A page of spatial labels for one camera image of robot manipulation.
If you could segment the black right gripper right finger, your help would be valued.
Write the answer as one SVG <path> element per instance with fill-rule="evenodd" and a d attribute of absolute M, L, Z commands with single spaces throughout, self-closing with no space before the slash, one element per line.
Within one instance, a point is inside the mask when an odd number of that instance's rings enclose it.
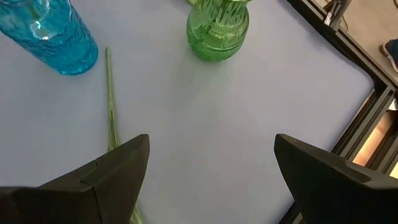
<path fill-rule="evenodd" d="M 274 153 L 306 224 L 398 224 L 398 179 L 286 134 Z"/>

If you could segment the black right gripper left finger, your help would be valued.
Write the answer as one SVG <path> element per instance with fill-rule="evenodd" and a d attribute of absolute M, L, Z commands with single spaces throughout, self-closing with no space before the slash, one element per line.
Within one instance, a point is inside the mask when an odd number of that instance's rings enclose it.
<path fill-rule="evenodd" d="M 38 187 L 0 187 L 0 224 L 129 224 L 149 153 L 140 134 Z"/>

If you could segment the green flower stem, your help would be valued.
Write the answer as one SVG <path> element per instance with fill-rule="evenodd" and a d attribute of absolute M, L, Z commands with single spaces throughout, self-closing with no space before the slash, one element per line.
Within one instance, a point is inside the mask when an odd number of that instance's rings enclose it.
<path fill-rule="evenodd" d="M 113 91 L 113 70 L 111 61 L 111 50 L 105 48 L 105 66 L 107 78 L 107 99 L 108 99 L 108 151 L 116 149 L 119 145 L 118 128 L 116 124 L 116 107 L 114 102 Z M 138 207 L 135 206 L 130 217 L 130 224 L 144 224 Z"/>

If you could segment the purple flower bunch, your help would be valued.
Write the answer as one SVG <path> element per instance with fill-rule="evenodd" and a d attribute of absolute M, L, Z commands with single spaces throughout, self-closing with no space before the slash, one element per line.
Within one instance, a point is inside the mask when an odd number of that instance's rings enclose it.
<path fill-rule="evenodd" d="M 186 0 L 190 5 L 194 5 L 198 0 Z M 229 1 L 236 1 L 236 2 L 249 2 L 251 0 L 229 0 Z"/>

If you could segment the blue glass vase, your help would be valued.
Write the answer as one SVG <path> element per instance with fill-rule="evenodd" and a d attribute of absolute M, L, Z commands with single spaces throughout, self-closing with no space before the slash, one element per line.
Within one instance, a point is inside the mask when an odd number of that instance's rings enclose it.
<path fill-rule="evenodd" d="M 85 73 L 98 59 L 70 0 L 0 0 L 0 32 L 62 75 Z"/>

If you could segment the green glass vase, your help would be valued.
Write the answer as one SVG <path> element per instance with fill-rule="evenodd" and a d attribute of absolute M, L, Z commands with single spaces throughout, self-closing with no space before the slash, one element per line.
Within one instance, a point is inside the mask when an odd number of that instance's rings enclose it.
<path fill-rule="evenodd" d="M 242 46 L 249 29 L 249 2 L 198 0 L 187 17 L 187 41 L 200 59 L 219 62 Z"/>

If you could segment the light wooden board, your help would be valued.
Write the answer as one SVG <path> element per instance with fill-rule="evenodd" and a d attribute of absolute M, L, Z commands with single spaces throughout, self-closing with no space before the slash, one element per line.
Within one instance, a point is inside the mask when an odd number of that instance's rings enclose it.
<path fill-rule="evenodd" d="M 373 129 L 362 148 L 354 158 L 353 162 L 360 166 L 365 166 L 370 160 L 371 156 L 376 151 L 382 139 L 386 136 L 388 130 L 391 128 L 394 120 L 394 111 L 387 111 Z"/>

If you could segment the person's shoe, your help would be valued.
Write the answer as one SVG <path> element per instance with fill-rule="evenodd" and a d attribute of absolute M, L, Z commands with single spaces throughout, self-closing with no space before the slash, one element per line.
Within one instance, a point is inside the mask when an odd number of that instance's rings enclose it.
<path fill-rule="evenodd" d="M 398 73 L 398 39 L 391 39 L 381 44 L 379 51 L 388 59 L 394 71 Z"/>

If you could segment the black table frame rail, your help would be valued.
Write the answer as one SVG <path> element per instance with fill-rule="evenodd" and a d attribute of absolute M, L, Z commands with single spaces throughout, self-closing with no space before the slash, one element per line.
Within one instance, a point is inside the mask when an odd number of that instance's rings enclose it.
<path fill-rule="evenodd" d="M 370 137 L 372 128 L 381 121 L 389 110 L 398 112 L 398 81 L 383 69 L 345 30 L 337 28 L 337 21 L 331 26 L 324 24 L 326 6 L 321 7 L 314 0 L 286 0 L 305 20 L 321 34 L 336 50 L 361 67 L 373 80 L 374 89 L 360 107 L 354 119 L 339 138 L 331 153 L 353 161 Z M 392 174 L 398 165 L 398 130 L 393 126 L 387 136 L 381 139 L 378 148 L 371 155 L 366 167 L 383 174 Z M 302 214 L 294 202 L 279 224 L 304 224 Z"/>

